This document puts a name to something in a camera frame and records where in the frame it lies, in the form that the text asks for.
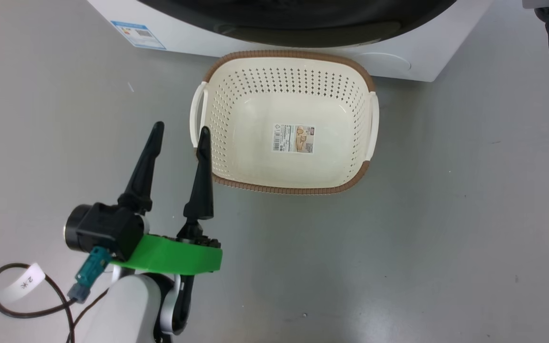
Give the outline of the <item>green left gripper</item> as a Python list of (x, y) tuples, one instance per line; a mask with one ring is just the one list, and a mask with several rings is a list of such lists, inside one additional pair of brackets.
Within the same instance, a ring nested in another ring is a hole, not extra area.
[[(155, 160), (161, 154), (164, 132), (165, 124), (162, 121), (152, 127), (128, 185), (118, 197), (118, 206), (140, 215), (151, 211)], [(200, 221), (212, 219), (215, 215), (211, 131), (207, 126), (200, 130), (196, 158), (197, 170), (189, 202), (184, 207), (186, 222), (178, 232), (179, 239), (201, 237)], [(136, 271), (194, 276), (219, 271), (222, 266), (223, 250), (217, 240), (207, 239), (196, 244), (138, 229), (123, 229), (121, 233), (116, 232), (110, 241), (110, 246), (116, 249), (115, 264)]]

